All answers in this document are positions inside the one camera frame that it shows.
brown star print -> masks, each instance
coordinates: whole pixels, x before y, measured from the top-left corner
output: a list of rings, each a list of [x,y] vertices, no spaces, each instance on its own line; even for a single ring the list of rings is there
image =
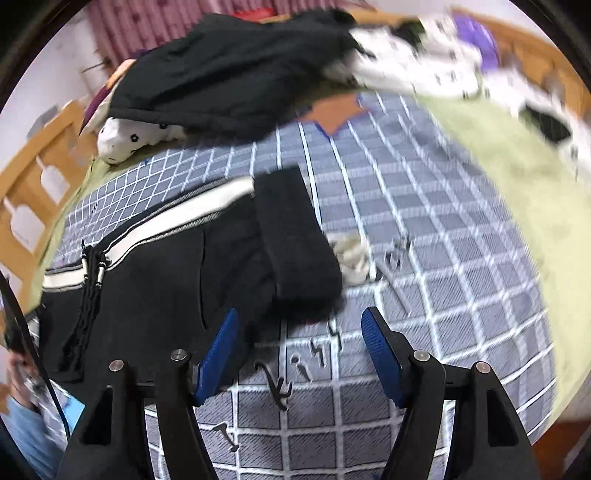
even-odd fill
[[[318,100],[312,105],[312,111],[300,120],[315,122],[324,133],[332,136],[350,118],[368,111],[359,106],[357,93],[345,93]]]

blue gripper pad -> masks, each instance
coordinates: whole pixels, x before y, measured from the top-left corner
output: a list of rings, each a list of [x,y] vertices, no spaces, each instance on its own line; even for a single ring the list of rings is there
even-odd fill
[[[199,365],[199,382],[194,393],[198,407],[216,394],[228,359],[234,351],[239,327],[240,317],[236,309],[232,308]]]
[[[365,309],[361,315],[361,334],[384,393],[394,401],[397,407],[401,407],[405,400],[400,383],[401,367],[388,345],[385,332],[382,331],[370,308]]]

person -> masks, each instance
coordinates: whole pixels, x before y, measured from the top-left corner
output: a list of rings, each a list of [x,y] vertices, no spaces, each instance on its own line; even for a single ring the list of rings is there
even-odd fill
[[[53,479],[63,457],[62,445],[50,434],[41,410],[31,401],[31,393],[22,376],[32,377],[37,370],[30,356],[9,350],[7,354],[6,409],[2,421],[23,457],[43,480]]]

screw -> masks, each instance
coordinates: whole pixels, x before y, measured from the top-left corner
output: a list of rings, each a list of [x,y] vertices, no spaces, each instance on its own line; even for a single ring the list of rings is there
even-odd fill
[[[476,364],[476,369],[481,373],[481,374],[487,374],[490,373],[491,371],[491,366],[489,364],[487,364],[486,362],[478,362]]]
[[[185,350],[179,348],[178,350],[173,350],[170,354],[170,359],[174,360],[175,362],[180,362],[181,360],[185,360],[187,358],[187,352]]]
[[[123,360],[113,360],[109,364],[109,370],[111,370],[112,372],[118,372],[122,368],[123,368]]]
[[[426,362],[431,358],[431,355],[429,355],[429,352],[426,352],[425,350],[415,350],[413,357],[419,362]]]

curtain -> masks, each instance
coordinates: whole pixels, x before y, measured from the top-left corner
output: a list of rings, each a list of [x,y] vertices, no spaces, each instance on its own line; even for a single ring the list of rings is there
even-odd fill
[[[278,15],[311,8],[368,7],[365,0],[94,0],[88,14],[102,56],[116,68],[139,50],[156,48],[184,37],[210,12],[271,8]]]

